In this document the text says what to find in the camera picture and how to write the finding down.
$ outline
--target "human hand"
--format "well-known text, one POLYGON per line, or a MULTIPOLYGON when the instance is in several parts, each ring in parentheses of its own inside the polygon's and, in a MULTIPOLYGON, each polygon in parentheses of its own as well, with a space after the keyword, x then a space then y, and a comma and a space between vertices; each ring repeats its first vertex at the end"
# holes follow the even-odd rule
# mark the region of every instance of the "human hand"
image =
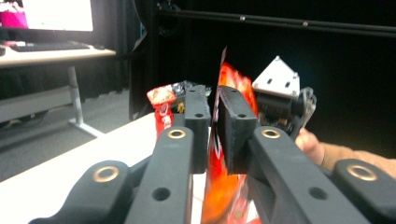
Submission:
POLYGON ((311 159, 315 164, 321 165, 324 159, 324 148, 317 137, 302 128, 297 136, 295 143, 305 155, 311 159))

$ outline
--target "snack bag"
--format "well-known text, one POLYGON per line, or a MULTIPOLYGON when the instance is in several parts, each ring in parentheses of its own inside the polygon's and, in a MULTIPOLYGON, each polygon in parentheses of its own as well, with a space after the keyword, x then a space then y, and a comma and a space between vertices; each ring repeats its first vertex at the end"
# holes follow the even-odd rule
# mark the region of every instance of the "snack bag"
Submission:
MULTIPOLYGON (((199 85, 190 81, 181 81, 152 89, 147 97, 154 108, 157 138, 161 132, 174 124, 174 113, 184 113, 184 99, 186 89, 199 85)), ((210 87, 205 87, 205 94, 211 92, 210 87)))
MULTIPOLYGON (((230 64, 223 62, 219 72, 218 86, 230 86, 242 92, 253 112, 258 115, 256 98, 251 80, 244 77, 230 64)), ((245 175, 228 175, 224 154, 216 134, 218 119, 216 95, 214 116, 209 139, 208 169, 201 223, 246 224, 248 215, 248 187, 245 175)))

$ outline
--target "orange packaging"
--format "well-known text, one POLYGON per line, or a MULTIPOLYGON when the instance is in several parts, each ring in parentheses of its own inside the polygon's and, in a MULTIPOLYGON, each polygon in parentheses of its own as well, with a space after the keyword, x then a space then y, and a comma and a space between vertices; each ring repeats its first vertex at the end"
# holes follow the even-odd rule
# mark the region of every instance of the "orange packaging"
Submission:
MULTIPOLYGON (((241 91, 253 112, 256 116, 258 115, 256 97, 251 87, 250 78, 244 77, 226 62, 221 64, 218 86, 230 86, 241 91)), ((209 140, 208 168, 201 223, 247 224, 248 187, 246 176, 228 175, 221 143, 215 132, 218 101, 219 95, 217 93, 209 140)))

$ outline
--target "gray floor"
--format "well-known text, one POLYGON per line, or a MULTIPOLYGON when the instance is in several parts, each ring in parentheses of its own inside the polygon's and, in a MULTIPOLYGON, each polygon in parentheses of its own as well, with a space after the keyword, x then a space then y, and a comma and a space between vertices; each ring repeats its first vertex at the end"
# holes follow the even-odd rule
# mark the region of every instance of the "gray floor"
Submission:
MULTIPOLYGON (((82 103, 84 122, 108 133, 129 121, 129 91, 111 92, 82 103)), ((94 139, 68 123, 71 105, 28 122, 0 129, 0 182, 94 139)))

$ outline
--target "desk leg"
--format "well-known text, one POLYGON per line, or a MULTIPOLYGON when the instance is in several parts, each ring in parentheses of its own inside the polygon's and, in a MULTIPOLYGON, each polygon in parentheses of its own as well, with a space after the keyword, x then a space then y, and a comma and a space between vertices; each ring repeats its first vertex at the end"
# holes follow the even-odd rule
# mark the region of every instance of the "desk leg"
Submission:
POLYGON ((74 66, 68 67, 67 73, 69 75, 70 95, 75 110, 75 118, 70 119, 69 122, 74 126, 76 126, 77 128, 81 129, 82 131, 93 135, 94 137, 99 137, 101 135, 104 135, 104 133, 101 133, 100 131, 84 123, 82 117, 81 101, 79 99, 79 91, 78 91, 75 67, 74 66))

